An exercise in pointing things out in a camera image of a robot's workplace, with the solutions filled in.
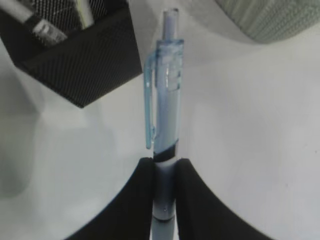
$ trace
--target black mesh container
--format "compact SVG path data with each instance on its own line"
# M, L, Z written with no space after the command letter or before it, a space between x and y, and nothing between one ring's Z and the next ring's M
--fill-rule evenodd
M53 15L44 11L43 5L35 5L37 2L41 1L33 0L38 14L46 14L42 17L54 22ZM79 30L74 13L59 11L62 18L55 24L72 33L53 47L45 46L22 24L0 11L0 36L13 63L81 108L142 72L126 1L92 0L90 3L95 24L85 30Z

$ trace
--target gray fabric object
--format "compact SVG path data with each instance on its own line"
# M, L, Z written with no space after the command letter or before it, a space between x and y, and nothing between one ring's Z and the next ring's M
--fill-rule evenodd
M291 38L320 22L320 0L216 0L230 19L258 43Z

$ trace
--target white desk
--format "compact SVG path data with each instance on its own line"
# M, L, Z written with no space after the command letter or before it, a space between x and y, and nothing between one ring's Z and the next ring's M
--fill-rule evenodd
M319 239L319 26L256 45L213 0L148 3L155 15L168 5L181 10L178 155L260 231ZM0 51L0 240L62 240L113 199L140 157L151 156L142 77L78 109L5 70L13 66Z

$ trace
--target ballpoint pen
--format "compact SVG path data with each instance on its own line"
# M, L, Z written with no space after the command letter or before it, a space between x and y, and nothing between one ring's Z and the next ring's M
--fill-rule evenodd
M72 0L79 15L82 29L86 29L95 23L89 0Z
M177 9L163 14L162 39L144 65L144 107L146 147L155 162L153 217L170 221L175 217L174 166L180 126L180 91L184 40L178 38ZM153 117L153 88L156 89L156 122Z

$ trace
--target black foam pad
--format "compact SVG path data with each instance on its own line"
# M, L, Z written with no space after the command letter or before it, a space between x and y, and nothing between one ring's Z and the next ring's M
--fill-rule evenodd
M180 240L271 240L224 205L188 159L176 164L175 194Z
M149 240L153 186L153 160L142 158L114 200L67 240Z

